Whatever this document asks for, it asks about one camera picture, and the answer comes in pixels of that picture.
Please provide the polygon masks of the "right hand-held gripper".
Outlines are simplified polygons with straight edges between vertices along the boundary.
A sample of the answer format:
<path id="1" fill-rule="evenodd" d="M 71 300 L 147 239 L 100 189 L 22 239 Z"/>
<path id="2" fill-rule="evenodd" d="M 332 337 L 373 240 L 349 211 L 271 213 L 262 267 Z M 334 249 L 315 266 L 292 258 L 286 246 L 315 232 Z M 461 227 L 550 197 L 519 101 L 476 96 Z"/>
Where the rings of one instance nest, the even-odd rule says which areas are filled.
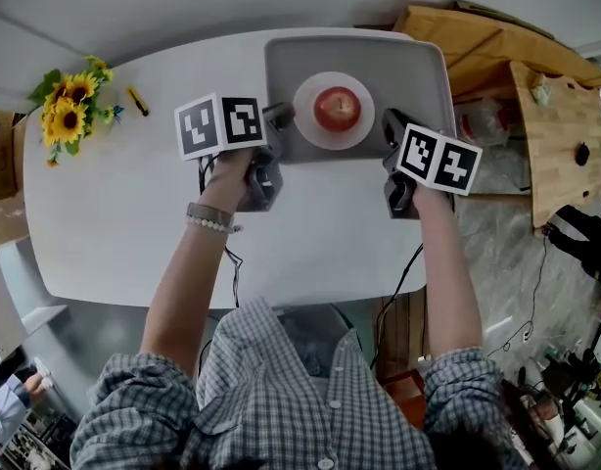
<path id="1" fill-rule="evenodd" d="M 405 123 L 405 115 L 388 108 L 381 120 L 383 135 L 391 147 L 383 159 L 388 174 L 384 195 L 393 219 L 413 219 L 412 199 L 420 185 L 448 195 L 470 194 L 483 150 L 417 123 Z"/>

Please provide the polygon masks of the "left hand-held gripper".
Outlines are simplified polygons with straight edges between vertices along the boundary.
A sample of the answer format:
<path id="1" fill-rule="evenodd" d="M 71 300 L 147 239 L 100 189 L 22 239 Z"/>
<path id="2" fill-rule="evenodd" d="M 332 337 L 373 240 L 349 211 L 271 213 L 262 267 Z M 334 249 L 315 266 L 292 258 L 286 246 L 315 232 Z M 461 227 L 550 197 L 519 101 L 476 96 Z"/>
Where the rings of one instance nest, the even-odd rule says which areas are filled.
<path id="1" fill-rule="evenodd" d="M 279 159 L 295 114 L 290 102 L 264 108 L 256 98 L 208 94 L 174 110 L 181 159 L 197 160 L 204 179 L 222 153 L 254 148 L 238 210 L 267 212 L 283 186 Z"/>

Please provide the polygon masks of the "white round plate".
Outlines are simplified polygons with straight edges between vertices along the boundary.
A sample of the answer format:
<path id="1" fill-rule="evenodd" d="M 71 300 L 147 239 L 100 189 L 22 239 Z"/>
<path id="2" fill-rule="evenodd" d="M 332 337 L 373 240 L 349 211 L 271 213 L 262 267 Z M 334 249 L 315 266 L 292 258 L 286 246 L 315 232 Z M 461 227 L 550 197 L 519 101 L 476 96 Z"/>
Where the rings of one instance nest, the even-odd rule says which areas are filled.
<path id="1" fill-rule="evenodd" d="M 335 86 L 352 90 L 361 105 L 358 123 L 341 133 L 324 130 L 313 114 L 316 97 Z M 354 77 L 337 71 L 323 71 L 306 79 L 295 94 L 293 106 L 295 124 L 301 136 L 314 146 L 328 151 L 343 151 L 359 145 L 370 134 L 375 122 L 375 105 L 368 89 Z"/>

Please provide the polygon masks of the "red apple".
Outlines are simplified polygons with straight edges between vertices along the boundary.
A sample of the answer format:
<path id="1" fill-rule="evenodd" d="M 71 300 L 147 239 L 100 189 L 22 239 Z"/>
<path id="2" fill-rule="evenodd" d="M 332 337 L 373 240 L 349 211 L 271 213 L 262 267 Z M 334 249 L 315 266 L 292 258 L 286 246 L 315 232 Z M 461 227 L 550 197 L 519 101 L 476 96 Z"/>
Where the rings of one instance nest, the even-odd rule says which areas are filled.
<path id="1" fill-rule="evenodd" d="M 316 97 L 313 114 L 324 130 L 341 133 L 350 130 L 358 123 L 361 105 L 352 90 L 335 86 L 322 91 Z"/>

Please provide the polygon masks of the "person's left hand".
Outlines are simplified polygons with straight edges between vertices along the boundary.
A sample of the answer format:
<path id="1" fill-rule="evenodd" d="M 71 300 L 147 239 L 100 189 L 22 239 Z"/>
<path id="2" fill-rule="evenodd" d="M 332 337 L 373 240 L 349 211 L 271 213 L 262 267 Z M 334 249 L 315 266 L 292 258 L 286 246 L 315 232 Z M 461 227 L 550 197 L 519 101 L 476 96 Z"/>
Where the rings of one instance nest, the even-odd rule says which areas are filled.
<path id="1" fill-rule="evenodd" d="M 222 153 L 216 161 L 199 204 L 234 214 L 247 191 L 245 175 L 253 156 L 254 148 Z"/>

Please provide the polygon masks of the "clear plastic bag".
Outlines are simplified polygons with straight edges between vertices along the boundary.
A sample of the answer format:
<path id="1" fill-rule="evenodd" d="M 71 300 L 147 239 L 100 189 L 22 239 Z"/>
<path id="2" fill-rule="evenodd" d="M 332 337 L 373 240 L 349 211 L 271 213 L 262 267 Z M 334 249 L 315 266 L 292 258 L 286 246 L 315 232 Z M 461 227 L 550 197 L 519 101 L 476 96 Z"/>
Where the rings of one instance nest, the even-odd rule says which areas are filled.
<path id="1" fill-rule="evenodd" d="M 453 111 L 461 140 L 482 148 L 508 142 L 511 111 L 506 104 L 487 97 L 455 104 Z"/>

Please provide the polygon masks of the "yellow utility knife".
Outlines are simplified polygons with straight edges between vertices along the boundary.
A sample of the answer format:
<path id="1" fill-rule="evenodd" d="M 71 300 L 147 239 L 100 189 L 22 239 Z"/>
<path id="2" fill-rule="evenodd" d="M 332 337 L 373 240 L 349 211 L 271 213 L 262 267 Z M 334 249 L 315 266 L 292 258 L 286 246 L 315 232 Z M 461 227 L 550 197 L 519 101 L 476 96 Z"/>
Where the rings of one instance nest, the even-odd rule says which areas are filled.
<path id="1" fill-rule="evenodd" d="M 126 94 L 143 117 L 147 117 L 150 114 L 148 105 L 143 101 L 141 96 L 132 86 L 128 86 L 126 88 Z"/>

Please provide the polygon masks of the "small white object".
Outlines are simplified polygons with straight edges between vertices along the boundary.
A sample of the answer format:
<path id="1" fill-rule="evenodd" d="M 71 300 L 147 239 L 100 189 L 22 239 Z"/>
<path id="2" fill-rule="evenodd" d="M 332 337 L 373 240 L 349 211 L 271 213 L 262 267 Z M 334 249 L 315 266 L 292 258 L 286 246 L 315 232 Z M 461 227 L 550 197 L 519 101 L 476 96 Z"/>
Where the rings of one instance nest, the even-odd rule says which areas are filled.
<path id="1" fill-rule="evenodd" d="M 539 73 L 532 81 L 530 92 L 533 100 L 541 107 L 547 107 L 551 97 L 551 86 L 548 77 Z"/>

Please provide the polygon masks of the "wooden table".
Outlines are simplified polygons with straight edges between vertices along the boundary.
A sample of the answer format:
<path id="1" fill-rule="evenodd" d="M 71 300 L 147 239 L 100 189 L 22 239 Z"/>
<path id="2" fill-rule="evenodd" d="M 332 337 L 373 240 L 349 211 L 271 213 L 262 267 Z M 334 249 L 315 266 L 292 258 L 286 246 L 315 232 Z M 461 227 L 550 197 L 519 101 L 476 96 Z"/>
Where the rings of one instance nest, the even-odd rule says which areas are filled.
<path id="1" fill-rule="evenodd" d="M 599 91 L 569 77 L 548 77 L 551 97 L 539 106 L 530 86 L 539 74 L 517 62 L 510 64 L 526 133 L 531 171 L 532 226 L 548 222 L 566 205 L 582 206 L 601 192 L 601 99 Z M 587 164 L 575 162 L 584 142 Z"/>

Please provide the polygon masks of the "wooden panel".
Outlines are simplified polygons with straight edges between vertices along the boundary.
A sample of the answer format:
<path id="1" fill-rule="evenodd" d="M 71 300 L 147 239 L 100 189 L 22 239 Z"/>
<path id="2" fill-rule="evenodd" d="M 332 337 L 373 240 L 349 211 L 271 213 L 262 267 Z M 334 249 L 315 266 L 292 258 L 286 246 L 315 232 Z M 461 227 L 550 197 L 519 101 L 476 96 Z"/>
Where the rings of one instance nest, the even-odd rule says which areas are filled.
<path id="1" fill-rule="evenodd" d="M 389 297 L 372 302 L 374 348 L 371 357 L 375 376 L 384 380 L 418 366 L 419 359 L 430 352 L 427 330 L 427 288 L 398 295 L 387 316 L 380 312 L 388 305 Z"/>

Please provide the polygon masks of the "artificial sunflowers in white vase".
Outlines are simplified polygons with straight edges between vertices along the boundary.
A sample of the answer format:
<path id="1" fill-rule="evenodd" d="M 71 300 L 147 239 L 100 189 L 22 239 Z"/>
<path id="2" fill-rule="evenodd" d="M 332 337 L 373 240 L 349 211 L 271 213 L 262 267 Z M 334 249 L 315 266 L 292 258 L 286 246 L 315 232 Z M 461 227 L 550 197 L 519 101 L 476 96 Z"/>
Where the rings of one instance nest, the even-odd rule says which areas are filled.
<path id="1" fill-rule="evenodd" d="M 82 142 L 95 134 L 99 121 L 111 126 L 120 121 L 124 112 L 117 103 L 101 103 L 106 87 L 114 80 L 113 70 L 93 55 L 87 56 L 85 62 L 86 68 L 75 74 L 48 71 L 27 96 L 41 109 L 42 142 L 49 150 L 49 167 L 59 165 L 61 154 L 77 156 Z"/>

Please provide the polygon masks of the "tall open cardboard box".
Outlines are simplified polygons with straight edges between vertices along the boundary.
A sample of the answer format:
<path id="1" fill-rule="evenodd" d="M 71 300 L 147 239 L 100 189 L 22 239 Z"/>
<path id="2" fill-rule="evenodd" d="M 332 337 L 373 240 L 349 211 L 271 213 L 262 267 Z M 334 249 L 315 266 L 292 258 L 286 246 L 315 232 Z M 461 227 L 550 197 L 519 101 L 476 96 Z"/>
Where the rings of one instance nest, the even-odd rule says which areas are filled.
<path id="1" fill-rule="evenodd" d="M 0 201 L 23 189 L 26 116 L 0 112 Z"/>

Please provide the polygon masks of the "checked shirt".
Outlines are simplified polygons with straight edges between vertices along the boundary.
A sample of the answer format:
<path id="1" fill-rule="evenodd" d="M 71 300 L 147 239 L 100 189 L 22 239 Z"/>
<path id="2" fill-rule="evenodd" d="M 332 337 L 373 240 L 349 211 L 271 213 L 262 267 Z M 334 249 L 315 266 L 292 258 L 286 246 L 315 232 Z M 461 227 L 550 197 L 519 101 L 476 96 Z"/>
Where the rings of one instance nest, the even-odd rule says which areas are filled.
<path id="1" fill-rule="evenodd" d="M 354 331 L 336 343 L 319 390 L 263 302 L 218 324 L 198 379 L 153 353 L 117 354 L 91 392 L 70 447 L 72 470 L 436 470 L 434 436 L 483 435 L 503 470 L 523 470 L 500 397 L 501 373 L 478 348 L 435 359 L 414 428 L 375 380 Z"/>

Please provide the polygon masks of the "cluttered black equipment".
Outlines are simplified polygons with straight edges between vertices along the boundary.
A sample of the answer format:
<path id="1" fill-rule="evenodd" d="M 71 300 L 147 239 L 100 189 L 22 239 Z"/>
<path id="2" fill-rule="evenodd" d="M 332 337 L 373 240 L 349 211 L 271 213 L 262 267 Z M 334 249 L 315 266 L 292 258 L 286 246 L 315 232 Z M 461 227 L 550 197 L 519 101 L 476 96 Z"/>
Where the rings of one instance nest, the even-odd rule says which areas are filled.
<path id="1" fill-rule="evenodd" d="M 594 400 L 601 407 L 601 364 L 593 351 L 582 356 L 571 352 L 558 361 L 545 357 L 542 367 L 528 358 L 517 376 L 517 386 L 526 398 L 536 430 L 550 449 L 564 449 L 566 435 L 576 425 L 575 407 L 581 400 Z"/>

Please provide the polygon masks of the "white cabinet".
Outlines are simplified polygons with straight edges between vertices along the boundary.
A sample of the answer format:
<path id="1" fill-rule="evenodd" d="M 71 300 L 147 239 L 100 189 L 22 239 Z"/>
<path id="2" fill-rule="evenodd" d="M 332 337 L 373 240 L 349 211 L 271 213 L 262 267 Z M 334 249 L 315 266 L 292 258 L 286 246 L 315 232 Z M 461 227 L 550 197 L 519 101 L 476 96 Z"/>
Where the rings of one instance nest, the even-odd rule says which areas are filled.
<path id="1" fill-rule="evenodd" d="M 28 237 L 0 246 L 0 363 L 67 311 L 47 291 Z"/>

